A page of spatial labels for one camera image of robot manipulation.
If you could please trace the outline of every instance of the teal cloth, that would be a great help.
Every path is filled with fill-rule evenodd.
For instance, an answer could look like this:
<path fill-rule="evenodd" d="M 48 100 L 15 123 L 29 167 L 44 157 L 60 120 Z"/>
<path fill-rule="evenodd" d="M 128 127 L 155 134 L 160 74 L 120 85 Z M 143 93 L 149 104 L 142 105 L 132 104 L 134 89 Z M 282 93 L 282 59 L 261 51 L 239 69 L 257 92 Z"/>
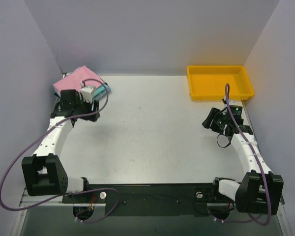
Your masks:
<path fill-rule="evenodd" d="M 107 88 L 108 92 L 110 92 L 111 88 L 110 88 L 108 85 L 106 85 L 106 84 L 105 84 L 105 87 Z M 103 97 L 105 94 L 106 94 L 106 91 L 105 91 L 105 89 L 104 89 L 104 86 L 100 86 L 100 87 L 96 90 L 96 92 L 95 92 L 95 94 L 94 94 L 94 96 L 93 96 L 93 100 L 95 100 L 95 99 L 99 99 L 99 98 Z"/>

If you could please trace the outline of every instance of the yellow plastic bin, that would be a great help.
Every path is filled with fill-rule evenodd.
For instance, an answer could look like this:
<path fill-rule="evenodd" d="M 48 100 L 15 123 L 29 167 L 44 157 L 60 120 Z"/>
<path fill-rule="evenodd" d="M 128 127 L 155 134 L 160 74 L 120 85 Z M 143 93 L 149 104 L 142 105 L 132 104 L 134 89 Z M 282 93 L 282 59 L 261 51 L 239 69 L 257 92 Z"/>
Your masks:
<path fill-rule="evenodd" d="M 254 95 L 242 65 L 190 65 L 187 76 L 193 101 L 221 100 L 226 83 L 230 84 L 232 100 L 247 100 Z"/>

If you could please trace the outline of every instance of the pink cloth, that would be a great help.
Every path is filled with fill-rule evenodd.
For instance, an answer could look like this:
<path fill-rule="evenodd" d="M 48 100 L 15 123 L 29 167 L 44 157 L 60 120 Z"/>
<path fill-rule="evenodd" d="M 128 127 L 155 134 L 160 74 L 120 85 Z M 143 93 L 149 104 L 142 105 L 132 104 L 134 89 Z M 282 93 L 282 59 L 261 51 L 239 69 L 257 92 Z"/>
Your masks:
<path fill-rule="evenodd" d="M 85 65 L 77 68 L 73 73 L 54 83 L 54 88 L 59 93 L 61 90 L 65 89 L 75 89 L 76 91 L 80 91 L 81 89 L 81 81 L 85 79 L 97 79 L 104 83 L 104 81 L 96 75 L 93 71 L 88 69 Z M 86 85 L 93 85 L 96 88 L 99 88 L 101 84 L 96 81 L 86 81 Z"/>

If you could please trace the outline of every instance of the gray wall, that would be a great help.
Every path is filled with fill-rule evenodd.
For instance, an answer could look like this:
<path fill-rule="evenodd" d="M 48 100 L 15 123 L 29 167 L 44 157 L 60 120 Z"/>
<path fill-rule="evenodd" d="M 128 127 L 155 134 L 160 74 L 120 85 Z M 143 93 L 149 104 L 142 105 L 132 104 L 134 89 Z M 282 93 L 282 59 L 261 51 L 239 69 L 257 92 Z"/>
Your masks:
<path fill-rule="evenodd" d="M 244 64 L 279 0 L 25 0 L 61 69 L 185 74 Z"/>
<path fill-rule="evenodd" d="M 255 90 L 247 103 L 261 153 L 284 179 L 295 235 L 295 0 L 281 0 L 245 67 Z"/>
<path fill-rule="evenodd" d="M 0 0 L 0 179 L 12 159 L 47 128 L 52 83 L 61 78 L 52 52 L 22 0 Z M 21 164 L 8 177 L 4 202 L 17 207 L 24 189 Z M 0 207 L 0 236 L 15 213 Z"/>

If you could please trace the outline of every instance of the black bracket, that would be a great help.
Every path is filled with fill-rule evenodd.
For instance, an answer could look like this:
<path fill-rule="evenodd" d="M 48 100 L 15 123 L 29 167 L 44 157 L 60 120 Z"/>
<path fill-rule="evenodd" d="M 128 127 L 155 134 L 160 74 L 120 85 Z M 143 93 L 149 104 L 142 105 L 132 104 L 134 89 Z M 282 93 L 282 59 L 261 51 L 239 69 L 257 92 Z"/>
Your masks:
<path fill-rule="evenodd" d="M 47 174 L 41 174 L 44 167 Z M 22 170 L 30 196 L 64 194 L 68 187 L 68 176 L 57 155 L 26 156 Z"/>
<path fill-rule="evenodd" d="M 271 213 L 275 215 L 280 204 L 283 179 L 273 173 L 266 174 L 265 177 L 270 195 Z M 236 192 L 235 200 L 239 212 L 267 214 L 266 193 L 261 174 L 255 171 L 246 173 Z"/>
<path fill-rule="evenodd" d="M 238 133 L 237 128 L 230 116 L 228 110 L 226 110 L 226 114 L 223 114 L 223 110 L 219 110 L 217 108 L 212 108 L 210 113 L 208 114 L 205 121 L 203 121 L 202 126 L 206 129 L 211 129 L 213 132 L 224 135 L 224 128 L 227 125 L 227 131 L 225 136 L 227 136 L 228 140 L 231 141 L 234 134 Z M 232 114 L 238 123 L 239 127 L 244 133 L 253 134 L 252 129 L 249 125 L 244 125 L 244 120 L 241 118 L 242 107 L 231 105 Z"/>
<path fill-rule="evenodd" d="M 99 109 L 98 101 L 95 100 L 93 103 L 88 103 L 84 101 L 82 95 L 74 89 L 62 90 L 60 94 L 60 101 L 55 105 L 50 115 L 51 118 L 84 115 L 98 111 Z M 95 122 L 99 117 L 100 114 L 97 113 L 92 116 L 82 117 L 81 119 Z"/>

